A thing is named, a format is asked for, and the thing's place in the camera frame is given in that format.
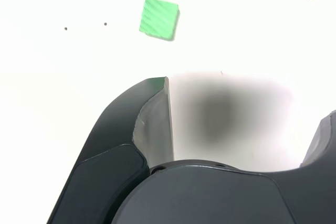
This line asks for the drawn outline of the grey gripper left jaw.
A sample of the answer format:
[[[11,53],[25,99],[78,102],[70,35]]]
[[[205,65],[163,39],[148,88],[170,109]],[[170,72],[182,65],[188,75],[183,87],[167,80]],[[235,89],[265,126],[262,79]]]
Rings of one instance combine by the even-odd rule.
[[[151,168],[173,160],[169,80],[149,78],[99,116],[48,222],[111,223]]]

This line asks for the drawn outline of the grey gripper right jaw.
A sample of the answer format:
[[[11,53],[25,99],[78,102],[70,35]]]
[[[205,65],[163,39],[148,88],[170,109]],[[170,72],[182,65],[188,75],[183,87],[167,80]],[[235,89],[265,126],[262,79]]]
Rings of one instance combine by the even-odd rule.
[[[335,223],[335,114],[321,120],[301,167],[253,173],[179,165],[137,186],[113,223]]]

